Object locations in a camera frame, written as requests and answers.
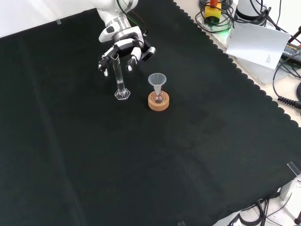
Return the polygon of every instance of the white wall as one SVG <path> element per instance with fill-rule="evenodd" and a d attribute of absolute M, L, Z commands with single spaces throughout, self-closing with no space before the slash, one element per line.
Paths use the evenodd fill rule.
<path fill-rule="evenodd" d="M 91 0 L 0 0 L 0 37 L 92 8 Z"/>

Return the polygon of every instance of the hexagonal base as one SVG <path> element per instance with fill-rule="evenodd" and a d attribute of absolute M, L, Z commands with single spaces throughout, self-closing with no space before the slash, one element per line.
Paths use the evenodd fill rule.
<path fill-rule="evenodd" d="M 115 93 L 115 97 L 118 99 L 118 100 L 126 100 L 128 99 L 128 97 L 130 96 L 131 92 L 128 91 L 128 89 L 126 89 L 126 92 L 125 94 L 119 94 L 118 90 L 116 91 Z"/>

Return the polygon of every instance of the white paper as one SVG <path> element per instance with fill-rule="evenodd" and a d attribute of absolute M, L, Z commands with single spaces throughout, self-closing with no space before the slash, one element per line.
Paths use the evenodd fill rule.
<path fill-rule="evenodd" d="M 234 25 L 226 53 L 275 69 L 290 34 L 254 24 Z"/>

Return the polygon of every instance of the white table surface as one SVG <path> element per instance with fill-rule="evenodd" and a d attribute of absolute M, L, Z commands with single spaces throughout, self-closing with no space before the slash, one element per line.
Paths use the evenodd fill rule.
<path fill-rule="evenodd" d="M 279 5 L 279 0 L 274 0 L 274 1 L 275 2 L 273 4 Z M 188 13 L 188 15 L 193 20 L 195 20 L 195 15 L 199 12 L 198 0 L 174 0 L 174 2 L 176 2 L 177 5 L 181 9 L 183 9 L 186 13 Z M 282 8 L 284 8 L 284 10 L 281 13 L 279 25 L 286 31 L 290 32 L 291 34 L 294 34 L 295 32 L 297 32 L 298 27 L 301 25 L 301 24 L 298 25 L 298 23 L 300 23 L 301 20 L 300 19 L 297 20 L 297 22 L 290 24 L 290 26 L 285 26 L 287 24 L 286 18 L 288 18 L 288 16 L 285 16 L 285 15 L 287 15 L 288 13 L 292 13 L 292 14 L 299 13 L 299 12 L 294 12 L 294 10 L 298 10 L 300 8 L 294 7 L 292 9 L 292 11 L 289 11 L 287 9 L 287 6 L 285 5 L 285 2 L 287 2 L 287 1 L 282 0 L 282 2 L 283 2 Z M 274 10 L 273 13 L 275 15 L 274 16 L 271 15 L 271 16 L 273 16 L 273 17 L 277 16 L 276 10 Z M 214 44 L 216 44 L 218 46 L 218 48 L 220 48 L 224 52 L 226 52 L 226 48 L 212 34 L 207 33 L 207 35 L 209 35 L 209 37 L 214 41 Z M 246 68 L 236 58 L 234 58 L 234 57 L 231 57 L 231 58 L 234 60 L 234 63 L 237 64 L 238 68 L 240 68 L 243 71 L 243 73 L 248 75 L 249 79 L 253 80 L 255 84 L 259 85 L 260 88 L 263 91 L 265 91 L 268 96 L 272 97 L 272 99 L 278 103 L 278 106 L 281 107 L 284 110 L 284 112 L 291 117 L 292 120 L 296 121 L 299 124 L 299 127 L 301 126 L 301 116 L 300 116 L 299 109 L 294 109 L 285 104 L 279 103 L 277 101 L 277 96 L 274 93 L 272 86 L 261 86 L 260 84 L 258 84 L 256 82 L 256 80 L 251 77 L 251 74 L 248 72 L 248 70 L 246 70 Z M 289 98 L 289 99 L 297 100 L 295 92 L 296 92 L 297 86 L 299 85 L 300 82 L 301 82 L 300 80 L 290 76 L 290 77 L 284 78 L 284 79 L 276 82 L 275 87 L 276 87 L 276 90 L 279 95 Z"/>

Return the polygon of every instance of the wooden holder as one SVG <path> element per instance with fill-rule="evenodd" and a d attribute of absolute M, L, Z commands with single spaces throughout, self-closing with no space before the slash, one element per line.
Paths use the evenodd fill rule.
<path fill-rule="evenodd" d="M 152 96 L 152 94 L 154 93 L 154 91 L 151 92 L 151 93 L 149 94 L 149 98 L 148 98 L 148 101 L 149 101 L 149 107 L 150 107 L 152 110 L 156 111 L 156 112 L 163 111 L 163 110 L 167 109 L 168 106 L 169 106 L 169 95 L 168 95 L 166 92 L 164 92 L 164 91 L 162 91 L 162 92 L 163 92 L 164 95 L 165 95 L 165 101 L 162 102 L 162 103 L 159 103 L 159 104 L 154 103 L 154 102 L 152 101 L 152 99 L 151 99 L 151 96 Z"/>

